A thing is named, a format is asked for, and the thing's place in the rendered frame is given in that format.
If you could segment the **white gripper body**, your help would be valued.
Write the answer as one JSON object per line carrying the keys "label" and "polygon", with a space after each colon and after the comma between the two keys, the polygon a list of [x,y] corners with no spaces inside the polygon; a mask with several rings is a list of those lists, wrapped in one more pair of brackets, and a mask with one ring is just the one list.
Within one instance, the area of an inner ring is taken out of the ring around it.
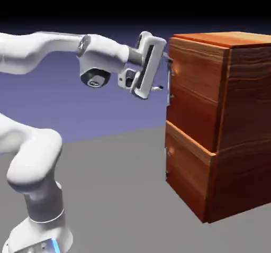
{"label": "white gripper body", "polygon": [[138,53],[142,55],[142,70],[136,72],[130,92],[146,100],[152,88],[153,79],[160,66],[161,58],[167,41],[163,38],[153,36],[148,31],[140,33]]}

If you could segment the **tall wooden cabinet door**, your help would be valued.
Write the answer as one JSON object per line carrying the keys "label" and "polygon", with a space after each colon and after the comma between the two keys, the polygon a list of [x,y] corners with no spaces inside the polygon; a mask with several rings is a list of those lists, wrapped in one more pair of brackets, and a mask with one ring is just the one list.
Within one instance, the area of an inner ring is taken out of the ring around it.
{"label": "tall wooden cabinet door", "polygon": [[229,48],[173,37],[169,55],[174,74],[167,120],[215,152]]}

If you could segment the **reddish wooden cabinet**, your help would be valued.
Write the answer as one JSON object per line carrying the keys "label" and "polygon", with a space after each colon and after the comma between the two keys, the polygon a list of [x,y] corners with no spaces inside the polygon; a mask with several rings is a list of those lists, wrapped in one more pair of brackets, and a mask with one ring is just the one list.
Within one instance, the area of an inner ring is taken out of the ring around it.
{"label": "reddish wooden cabinet", "polygon": [[271,203],[271,35],[173,37],[229,48],[207,223]]}

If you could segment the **short wooden cabinet door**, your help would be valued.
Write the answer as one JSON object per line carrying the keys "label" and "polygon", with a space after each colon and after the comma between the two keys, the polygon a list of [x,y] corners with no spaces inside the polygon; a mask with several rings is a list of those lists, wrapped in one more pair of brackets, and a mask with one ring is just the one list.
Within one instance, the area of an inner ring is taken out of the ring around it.
{"label": "short wooden cabinet door", "polygon": [[171,152],[168,184],[202,222],[207,222],[211,169],[216,154],[166,122],[165,147]]}

